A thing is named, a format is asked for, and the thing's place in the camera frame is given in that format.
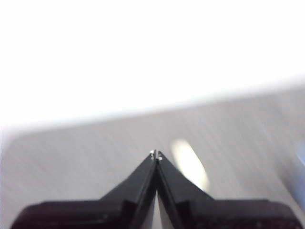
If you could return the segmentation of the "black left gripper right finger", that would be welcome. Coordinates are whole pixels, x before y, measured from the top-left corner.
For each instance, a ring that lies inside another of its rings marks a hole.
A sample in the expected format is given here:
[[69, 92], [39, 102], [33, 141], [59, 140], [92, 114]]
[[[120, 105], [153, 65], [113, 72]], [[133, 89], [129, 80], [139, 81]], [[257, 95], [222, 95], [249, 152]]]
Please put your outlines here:
[[300, 229], [283, 203], [267, 199], [214, 199], [189, 181], [162, 152], [157, 156], [157, 190], [175, 229]]

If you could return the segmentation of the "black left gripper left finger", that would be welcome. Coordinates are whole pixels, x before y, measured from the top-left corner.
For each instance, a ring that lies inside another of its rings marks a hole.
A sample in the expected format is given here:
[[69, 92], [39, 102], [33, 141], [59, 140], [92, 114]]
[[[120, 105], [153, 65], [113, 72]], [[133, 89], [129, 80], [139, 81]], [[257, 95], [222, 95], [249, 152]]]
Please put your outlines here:
[[156, 159], [150, 153], [101, 199], [42, 202], [24, 208], [13, 229], [139, 229], [155, 196]]

